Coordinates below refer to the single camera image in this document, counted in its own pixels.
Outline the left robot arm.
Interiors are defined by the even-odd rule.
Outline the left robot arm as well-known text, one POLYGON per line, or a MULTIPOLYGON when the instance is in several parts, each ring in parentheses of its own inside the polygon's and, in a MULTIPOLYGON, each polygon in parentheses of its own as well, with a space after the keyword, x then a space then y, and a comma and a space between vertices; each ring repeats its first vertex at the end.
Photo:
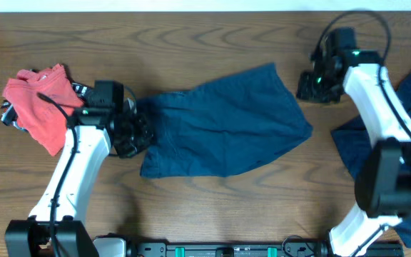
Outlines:
POLYGON ((125 99, 127 86, 96 81, 86 103, 66 115, 66 141, 44 194, 25 220, 12 220, 5 231, 9 256, 136 256, 123 236, 92 239, 86 212, 103 161, 112 151, 132 158, 154 137, 136 98, 125 99))

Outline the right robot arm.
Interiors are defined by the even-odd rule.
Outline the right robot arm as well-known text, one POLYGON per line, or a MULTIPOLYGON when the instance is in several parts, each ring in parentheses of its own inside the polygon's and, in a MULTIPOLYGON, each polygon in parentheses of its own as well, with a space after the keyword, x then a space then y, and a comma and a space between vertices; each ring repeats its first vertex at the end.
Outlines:
POLYGON ((371 152, 355 179, 355 204, 328 233, 329 256, 364 256, 389 228, 411 217, 411 118, 390 82, 385 57, 360 49, 351 27, 322 32, 300 75, 298 99, 328 104, 347 94, 371 152))

